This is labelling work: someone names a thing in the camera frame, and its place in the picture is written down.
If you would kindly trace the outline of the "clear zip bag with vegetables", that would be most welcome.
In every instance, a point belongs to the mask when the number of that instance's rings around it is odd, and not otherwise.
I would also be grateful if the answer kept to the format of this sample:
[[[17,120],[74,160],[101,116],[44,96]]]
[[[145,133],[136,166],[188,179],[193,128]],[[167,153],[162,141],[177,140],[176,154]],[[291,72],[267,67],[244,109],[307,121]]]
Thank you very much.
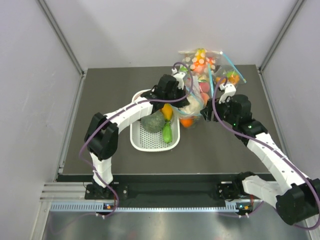
[[[211,86],[206,79],[193,76],[193,87],[191,93],[186,98],[189,105],[184,107],[172,107],[173,113],[179,118],[181,125],[190,129],[195,127],[202,117],[201,110],[207,106],[210,99]]]

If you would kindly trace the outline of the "green fake cucumber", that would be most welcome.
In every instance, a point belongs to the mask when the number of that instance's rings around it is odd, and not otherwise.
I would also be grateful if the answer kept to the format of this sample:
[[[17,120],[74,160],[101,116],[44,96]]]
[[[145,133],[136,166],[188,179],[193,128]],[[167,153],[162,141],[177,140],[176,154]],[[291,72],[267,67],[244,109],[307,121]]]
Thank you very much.
[[[167,122],[162,129],[162,139],[166,144],[169,144],[172,142],[173,135],[172,135],[171,124],[169,122]]]

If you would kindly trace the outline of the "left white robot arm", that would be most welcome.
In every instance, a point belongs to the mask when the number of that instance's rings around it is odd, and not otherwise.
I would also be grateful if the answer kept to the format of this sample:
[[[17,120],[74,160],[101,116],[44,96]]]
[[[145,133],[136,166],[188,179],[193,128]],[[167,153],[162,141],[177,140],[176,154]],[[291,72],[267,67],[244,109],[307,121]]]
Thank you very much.
[[[188,92],[185,87],[185,72],[163,75],[158,84],[144,91],[128,105],[105,115],[96,113],[90,122],[80,149],[82,155],[88,149],[93,168],[96,192],[102,198],[109,198],[114,191],[111,184],[112,156],[118,148],[119,134],[137,120],[159,111],[164,104],[171,103],[177,108],[187,106]]]

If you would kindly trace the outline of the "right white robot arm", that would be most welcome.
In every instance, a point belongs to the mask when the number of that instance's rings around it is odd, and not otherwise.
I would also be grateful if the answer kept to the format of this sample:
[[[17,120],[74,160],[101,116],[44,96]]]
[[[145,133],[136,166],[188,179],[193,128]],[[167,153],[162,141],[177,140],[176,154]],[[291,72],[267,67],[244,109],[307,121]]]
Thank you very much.
[[[226,102],[209,99],[201,114],[205,120],[219,122],[232,132],[257,156],[275,180],[274,183],[268,182],[249,171],[239,173],[232,181],[237,197],[258,197],[272,206],[288,225],[320,213],[320,180],[310,179],[302,173],[277,147],[266,127],[253,118],[247,96],[236,94],[228,97]]]

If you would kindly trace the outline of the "white fake cauliflower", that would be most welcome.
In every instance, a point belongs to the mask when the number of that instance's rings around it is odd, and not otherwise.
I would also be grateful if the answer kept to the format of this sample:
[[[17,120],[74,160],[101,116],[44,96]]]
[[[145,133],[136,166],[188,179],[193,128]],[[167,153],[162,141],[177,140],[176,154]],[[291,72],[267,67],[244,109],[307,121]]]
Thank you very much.
[[[203,102],[192,95],[189,95],[186,99],[188,100],[189,105],[179,108],[179,111],[183,115],[198,116],[203,109]]]

